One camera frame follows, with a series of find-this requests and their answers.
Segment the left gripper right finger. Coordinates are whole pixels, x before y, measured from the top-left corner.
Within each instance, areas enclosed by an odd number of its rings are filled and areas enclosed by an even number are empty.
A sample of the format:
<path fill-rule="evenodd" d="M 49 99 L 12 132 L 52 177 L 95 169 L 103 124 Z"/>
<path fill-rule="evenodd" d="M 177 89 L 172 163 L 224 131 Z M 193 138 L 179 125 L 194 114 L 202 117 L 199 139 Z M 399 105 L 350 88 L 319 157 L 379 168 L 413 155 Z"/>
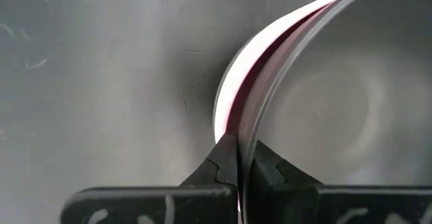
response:
<path fill-rule="evenodd" d="M 432 186 L 325 185 L 257 142 L 244 224 L 432 224 Z"/>

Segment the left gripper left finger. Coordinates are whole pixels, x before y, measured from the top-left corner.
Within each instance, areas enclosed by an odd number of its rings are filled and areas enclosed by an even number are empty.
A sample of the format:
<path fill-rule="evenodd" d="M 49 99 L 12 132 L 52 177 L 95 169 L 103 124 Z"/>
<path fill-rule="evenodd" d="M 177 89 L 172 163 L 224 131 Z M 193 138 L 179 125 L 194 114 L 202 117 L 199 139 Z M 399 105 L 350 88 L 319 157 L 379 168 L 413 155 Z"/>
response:
<path fill-rule="evenodd" d="M 61 224 L 238 224 L 237 139 L 224 134 L 179 186 L 89 188 L 66 201 Z"/>

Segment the black bowl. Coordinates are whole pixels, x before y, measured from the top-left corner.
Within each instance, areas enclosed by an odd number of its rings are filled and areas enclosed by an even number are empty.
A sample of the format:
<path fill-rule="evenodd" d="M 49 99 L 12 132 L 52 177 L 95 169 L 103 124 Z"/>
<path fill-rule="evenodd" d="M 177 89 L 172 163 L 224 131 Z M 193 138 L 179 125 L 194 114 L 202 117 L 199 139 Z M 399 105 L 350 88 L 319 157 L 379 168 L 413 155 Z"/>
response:
<path fill-rule="evenodd" d="M 432 186 L 432 0 L 337 0 L 261 70 L 238 142 L 333 186 Z"/>

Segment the pink bowl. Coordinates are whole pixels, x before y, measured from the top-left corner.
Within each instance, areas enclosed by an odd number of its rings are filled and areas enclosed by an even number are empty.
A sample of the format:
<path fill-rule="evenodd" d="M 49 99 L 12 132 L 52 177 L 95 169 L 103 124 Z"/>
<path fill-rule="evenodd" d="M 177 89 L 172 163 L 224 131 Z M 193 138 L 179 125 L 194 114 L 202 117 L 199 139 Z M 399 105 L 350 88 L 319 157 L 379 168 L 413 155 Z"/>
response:
<path fill-rule="evenodd" d="M 315 0 L 276 19 L 251 36 L 234 55 L 219 83 L 213 107 L 216 143 L 226 135 L 238 138 L 244 105 L 265 64 L 303 23 L 336 0 Z"/>

